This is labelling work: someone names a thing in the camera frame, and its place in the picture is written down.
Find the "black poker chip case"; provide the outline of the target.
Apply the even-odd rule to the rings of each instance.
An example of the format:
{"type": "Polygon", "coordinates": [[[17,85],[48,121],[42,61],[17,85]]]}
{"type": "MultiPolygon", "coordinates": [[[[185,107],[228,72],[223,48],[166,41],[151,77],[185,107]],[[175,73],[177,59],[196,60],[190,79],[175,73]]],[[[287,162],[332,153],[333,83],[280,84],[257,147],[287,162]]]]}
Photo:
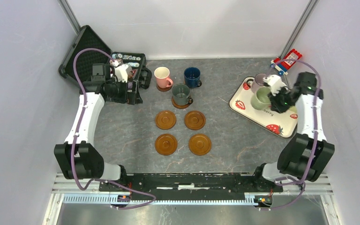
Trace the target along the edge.
{"type": "Polygon", "coordinates": [[[59,66],[58,72],[63,78],[71,79],[77,84],[77,79],[74,73],[74,59],[76,55],[84,50],[91,48],[91,51],[86,51],[80,54],[76,61],[76,71],[81,82],[91,80],[92,66],[94,64],[107,64],[109,62],[109,54],[114,59],[122,59],[124,63],[129,64],[132,69],[137,70],[137,74],[133,76],[139,81],[139,87],[147,89],[150,86],[152,73],[146,68],[146,55],[144,53],[133,52],[114,52],[108,45],[97,35],[97,33],[88,25],[81,27],[80,32],[70,46],[64,60],[59,66]]]}

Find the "dark blue mug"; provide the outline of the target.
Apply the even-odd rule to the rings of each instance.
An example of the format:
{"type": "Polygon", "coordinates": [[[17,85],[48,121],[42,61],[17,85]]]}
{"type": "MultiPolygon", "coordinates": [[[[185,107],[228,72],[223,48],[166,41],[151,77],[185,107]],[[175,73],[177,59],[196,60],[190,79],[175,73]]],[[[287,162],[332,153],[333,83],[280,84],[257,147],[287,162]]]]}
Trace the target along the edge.
{"type": "Polygon", "coordinates": [[[198,81],[201,77],[201,71],[196,67],[188,67],[184,70],[184,81],[198,81]]]}

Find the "light green mug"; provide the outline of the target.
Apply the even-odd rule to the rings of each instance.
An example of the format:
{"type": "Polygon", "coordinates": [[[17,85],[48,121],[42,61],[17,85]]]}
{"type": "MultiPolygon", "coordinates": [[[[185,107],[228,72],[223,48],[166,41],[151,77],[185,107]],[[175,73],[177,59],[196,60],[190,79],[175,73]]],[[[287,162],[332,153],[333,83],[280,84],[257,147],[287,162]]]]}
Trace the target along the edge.
{"type": "Polygon", "coordinates": [[[270,88],[261,87],[252,96],[250,104],[256,110],[264,110],[271,105],[268,95],[271,93],[270,88]]]}

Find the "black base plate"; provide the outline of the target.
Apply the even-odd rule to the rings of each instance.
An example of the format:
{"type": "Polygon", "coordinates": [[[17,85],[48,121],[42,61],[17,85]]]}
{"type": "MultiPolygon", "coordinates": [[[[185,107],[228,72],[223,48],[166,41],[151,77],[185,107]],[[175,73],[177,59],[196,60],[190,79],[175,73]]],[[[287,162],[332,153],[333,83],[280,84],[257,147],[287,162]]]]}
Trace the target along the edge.
{"type": "Polygon", "coordinates": [[[134,173],[118,181],[130,200],[243,200],[245,193],[281,193],[283,188],[251,173],[134,173]]]}

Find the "mauve mug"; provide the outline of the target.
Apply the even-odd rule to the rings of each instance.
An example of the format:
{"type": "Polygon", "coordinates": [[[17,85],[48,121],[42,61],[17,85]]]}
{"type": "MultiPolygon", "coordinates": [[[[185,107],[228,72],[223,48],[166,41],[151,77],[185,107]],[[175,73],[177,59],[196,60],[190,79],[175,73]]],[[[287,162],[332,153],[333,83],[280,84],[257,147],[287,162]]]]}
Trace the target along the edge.
{"type": "Polygon", "coordinates": [[[247,87],[253,92],[256,93],[260,88],[264,87],[263,79],[266,77],[266,74],[260,73],[253,78],[249,78],[246,81],[247,87]]]}

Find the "aluminium frame rail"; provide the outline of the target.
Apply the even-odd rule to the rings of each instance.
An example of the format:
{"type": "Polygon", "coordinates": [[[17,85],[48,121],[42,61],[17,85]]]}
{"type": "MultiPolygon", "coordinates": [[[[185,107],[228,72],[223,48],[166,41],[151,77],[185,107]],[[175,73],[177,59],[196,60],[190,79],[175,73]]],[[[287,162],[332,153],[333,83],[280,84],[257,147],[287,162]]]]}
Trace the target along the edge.
{"type": "Polygon", "coordinates": [[[134,206],[143,203],[156,205],[253,205],[257,206],[258,201],[267,199],[269,193],[239,192],[228,188],[213,189],[186,189],[163,187],[154,194],[148,191],[147,195],[132,194],[123,191],[101,191],[100,183],[91,182],[87,190],[81,191],[72,181],[67,181],[59,173],[56,176],[52,195],[62,197],[64,203],[81,204],[110,204],[116,206],[134,206]]]}

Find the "strawberry pattern tray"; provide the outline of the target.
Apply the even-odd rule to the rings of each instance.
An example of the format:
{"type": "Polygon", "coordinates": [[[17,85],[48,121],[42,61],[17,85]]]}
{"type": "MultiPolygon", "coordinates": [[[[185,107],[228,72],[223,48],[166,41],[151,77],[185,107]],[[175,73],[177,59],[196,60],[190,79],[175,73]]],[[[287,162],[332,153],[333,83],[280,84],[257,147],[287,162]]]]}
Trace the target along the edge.
{"type": "Polygon", "coordinates": [[[290,138],[296,130],[298,114],[296,107],[292,106],[285,113],[272,111],[269,107],[261,111],[254,109],[250,101],[254,95],[250,85],[254,77],[246,77],[232,98],[229,107],[241,116],[251,120],[255,124],[282,137],[290,138]]]}

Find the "grooved wooden coaster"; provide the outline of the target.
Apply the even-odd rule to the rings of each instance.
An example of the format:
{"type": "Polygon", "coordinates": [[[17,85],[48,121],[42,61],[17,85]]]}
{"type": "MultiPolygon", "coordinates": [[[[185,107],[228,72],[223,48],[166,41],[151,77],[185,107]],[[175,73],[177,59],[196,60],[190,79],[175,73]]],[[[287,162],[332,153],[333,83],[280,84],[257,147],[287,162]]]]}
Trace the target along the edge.
{"type": "Polygon", "coordinates": [[[174,99],[172,98],[171,99],[171,102],[172,102],[172,105],[175,107],[175,108],[178,108],[178,109],[185,109],[185,108],[188,108],[190,106],[190,104],[186,104],[186,105],[178,105],[175,103],[174,99]]]}

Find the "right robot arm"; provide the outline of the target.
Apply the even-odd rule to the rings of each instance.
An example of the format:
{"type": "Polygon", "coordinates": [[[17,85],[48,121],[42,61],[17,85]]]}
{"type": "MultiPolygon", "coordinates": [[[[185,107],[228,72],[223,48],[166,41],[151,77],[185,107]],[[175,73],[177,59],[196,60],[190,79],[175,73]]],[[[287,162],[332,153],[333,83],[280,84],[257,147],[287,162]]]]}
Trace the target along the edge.
{"type": "Polygon", "coordinates": [[[291,90],[278,75],[266,76],[263,84],[270,89],[267,97],[272,110],[284,113],[295,106],[298,122],[296,134],[281,151],[277,162],[257,167],[252,178],[253,188],[264,191],[271,182],[282,186],[286,179],[291,185],[316,181],[335,152],[335,146],[327,142],[323,132],[323,90],[319,75],[299,73],[291,90]]]}

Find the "red blue toy truck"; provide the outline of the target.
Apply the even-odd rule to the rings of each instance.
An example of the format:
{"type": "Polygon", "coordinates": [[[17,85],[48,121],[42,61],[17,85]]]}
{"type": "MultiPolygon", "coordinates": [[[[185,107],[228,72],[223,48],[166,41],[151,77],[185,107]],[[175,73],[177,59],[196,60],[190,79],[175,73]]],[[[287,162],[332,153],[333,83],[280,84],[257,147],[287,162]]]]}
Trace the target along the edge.
{"type": "Polygon", "coordinates": [[[284,58],[277,57],[270,62],[270,67],[277,70],[279,76],[287,75],[288,70],[295,63],[294,60],[300,60],[302,54],[296,49],[292,49],[284,58]]]}

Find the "dark brown coaster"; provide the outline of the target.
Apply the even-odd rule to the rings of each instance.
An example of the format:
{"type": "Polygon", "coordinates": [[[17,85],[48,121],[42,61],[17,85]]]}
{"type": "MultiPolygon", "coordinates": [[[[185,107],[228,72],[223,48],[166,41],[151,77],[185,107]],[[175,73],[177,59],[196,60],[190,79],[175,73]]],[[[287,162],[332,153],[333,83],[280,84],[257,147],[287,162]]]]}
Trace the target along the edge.
{"type": "Polygon", "coordinates": [[[161,88],[158,85],[156,85],[156,88],[161,92],[166,92],[166,91],[169,91],[172,87],[161,88]]]}

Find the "dark green mug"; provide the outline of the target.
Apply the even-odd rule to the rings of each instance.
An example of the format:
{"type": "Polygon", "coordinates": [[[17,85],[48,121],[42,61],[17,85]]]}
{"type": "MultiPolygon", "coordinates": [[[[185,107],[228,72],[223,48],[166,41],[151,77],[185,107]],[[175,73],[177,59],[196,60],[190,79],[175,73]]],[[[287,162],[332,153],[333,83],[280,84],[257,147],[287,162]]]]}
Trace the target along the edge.
{"type": "Polygon", "coordinates": [[[178,106],[190,105],[194,102],[190,95],[190,88],[185,84],[176,84],[172,88],[174,103],[178,106]]]}

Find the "pink mug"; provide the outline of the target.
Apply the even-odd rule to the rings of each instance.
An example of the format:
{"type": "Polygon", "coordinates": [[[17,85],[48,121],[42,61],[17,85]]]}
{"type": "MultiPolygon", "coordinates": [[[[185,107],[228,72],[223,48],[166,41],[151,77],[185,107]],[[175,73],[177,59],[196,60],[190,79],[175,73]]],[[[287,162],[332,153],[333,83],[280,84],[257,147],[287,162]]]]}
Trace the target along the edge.
{"type": "Polygon", "coordinates": [[[158,67],[154,71],[154,76],[157,81],[159,88],[171,88],[173,86],[173,81],[170,78],[170,70],[166,67],[158,67]]]}

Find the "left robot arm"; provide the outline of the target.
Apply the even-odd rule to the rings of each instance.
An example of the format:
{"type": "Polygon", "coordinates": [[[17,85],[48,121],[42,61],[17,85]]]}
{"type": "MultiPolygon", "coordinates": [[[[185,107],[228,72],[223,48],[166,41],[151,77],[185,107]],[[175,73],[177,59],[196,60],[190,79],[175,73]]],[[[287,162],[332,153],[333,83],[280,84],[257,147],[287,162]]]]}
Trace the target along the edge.
{"type": "Polygon", "coordinates": [[[148,88],[151,71],[139,63],[114,67],[98,63],[90,78],[81,82],[79,107],[74,123],[63,144],[54,147],[54,156],[67,180],[111,180],[117,191],[128,187],[121,165],[106,163],[94,147],[97,121],[106,101],[140,104],[139,86],[148,88]]]}

